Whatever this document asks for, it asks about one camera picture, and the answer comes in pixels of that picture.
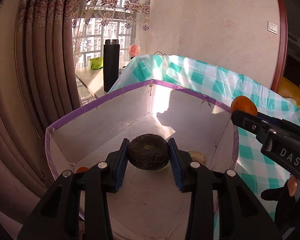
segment purple tape edge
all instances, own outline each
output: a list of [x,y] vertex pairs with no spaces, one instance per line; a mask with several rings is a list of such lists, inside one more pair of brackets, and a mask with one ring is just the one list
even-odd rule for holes
[[[52,162],[52,158],[51,158],[51,153],[50,153],[50,136],[52,135],[52,133],[56,130],[58,130],[60,127],[64,126],[65,124],[67,124],[68,122],[72,121],[73,119],[79,117],[80,115],[92,110],[93,108],[98,107],[99,105],[105,103],[106,101],[109,101],[119,95],[122,95],[126,92],[129,92],[131,90],[135,90],[137,88],[141,88],[144,87],[146,85],[149,84],[155,84],[155,85],[160,85],[160,86],[164,86],[164,87],[168,87],[174,90],[178,90],[181,91],[183,93],[186,93],[188,95],[200,98],[202,100],[208,101],[212,104],[214,104],[215,106],[218,106],[220,108],[222,108],[223,110],[230,112],[230,107],[227,106],[224,103],[221,103],[217,100],[215,100],[214,98],[211,98],[207,95],[201,94],[199,92],[196,92],[194,90],[191,90],[189,88],[184,88],[172,83],[168,83],[165,81],[161,81],[161,80],[155,80],[155,79],[150,79],[150,80],[146,80],[143,82],[139,82],[139,83],[135,83],[132,85],[128,85],[126,87],[120,88],[118,90],[115,90],[109,94],[104,95],[101,98],[97,98],[96,100],[72,111],[71,113],[61,117],[59,120],[55,121],[53,124],[51,124],[47,129],[46,129],[46,134],[45,134],[45,153],[46,153],[46,158],[47,158],[47,162],[48,165],[50,167],[51,173],[54,177],[54,179],[58,178],[58,172],[56,167],[54,166],[53,162]],[[237,158],[238,158],[238,146],[239,146],[239,136],[238,136],[238,132],[236,127],[234,128],[234,144],[233,144],[233,152],[232,152],[232,162],[231,162],[231,169],[233,169],[235,167],[235,164],[237,162]]]

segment plastic tablecloth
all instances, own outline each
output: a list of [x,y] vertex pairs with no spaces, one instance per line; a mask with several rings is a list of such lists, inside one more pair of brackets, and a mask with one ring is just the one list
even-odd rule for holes
[[[251,78],[206,62],[180,57],[141,55],[132,59],[110,92],[150,79],[170,82],[210,96],[230,106],[234,98],[244,95],[258,111],[300,125],[300,110],[280,95]],[[275,201],[264,201],[260,194],[268,188],[282,187],[289,173],[264,156],[255,135],[241,128],[235,171],[249,186],[274,219]],[[218,239],[218,215],[215,216],[215,239]]]

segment screw head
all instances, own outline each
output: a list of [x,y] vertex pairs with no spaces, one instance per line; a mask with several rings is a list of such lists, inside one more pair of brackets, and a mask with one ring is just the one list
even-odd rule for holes
[[72,175],[71,170],[66,170],[62,173],[62,176],[64,176],[65,178],[70,177],[71,175]]
[[197,169],[197,168],[200,167],[200,163],[198,163],[198,162],[191,162],[190,166],[193,167],[193,168],[195,168],[195,169]]
[[276,134],[276,133],[277,133],[277,131],[276,131],[276,130],[274,130],[274,129],[269,129],[269,131],[270,131],[270,132],[273,132],[274,134]]
[[234,170],[227,170],[227,175],[230,177],[234,177],[236,175],[236,172]]
[[100,169],[104,169],[107,166],[108,166],[108,163],[106,163],[106,162],[100,162],[100,163],[98,163],[98,168],[100,168]]

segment light switch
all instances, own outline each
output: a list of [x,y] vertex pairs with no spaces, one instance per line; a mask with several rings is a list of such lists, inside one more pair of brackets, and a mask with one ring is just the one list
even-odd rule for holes
[[278,26],[272,22],[268,22],[268,31],[278,34]]

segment white table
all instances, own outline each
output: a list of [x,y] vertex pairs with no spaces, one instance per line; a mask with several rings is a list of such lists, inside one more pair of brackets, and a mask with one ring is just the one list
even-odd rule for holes
[[[122,66],[126,66],[128,63],[129,62],[123,62],[120,64],[119,76],[123,70]],[[103,90],[103,68],[97,70],[92,70],[89,67],[76,68],[75,75],[95,98],[107,94],[107,92]]]

